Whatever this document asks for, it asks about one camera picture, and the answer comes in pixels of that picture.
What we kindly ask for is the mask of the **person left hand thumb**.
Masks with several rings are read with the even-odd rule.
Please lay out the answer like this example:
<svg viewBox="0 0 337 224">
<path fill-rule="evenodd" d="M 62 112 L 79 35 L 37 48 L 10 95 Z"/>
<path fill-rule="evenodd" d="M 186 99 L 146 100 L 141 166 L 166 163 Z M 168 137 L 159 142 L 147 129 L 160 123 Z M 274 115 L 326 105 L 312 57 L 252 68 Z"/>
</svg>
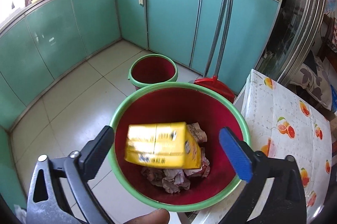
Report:
<svg viewBox="0 0 337 224">
<path fill-rule="evenodd" d="M 157 209 L 146 215 L 130 219 L 125 224 L 168 224 L 169 221 L 169 212 L 166 209 Z"/>
</svg>

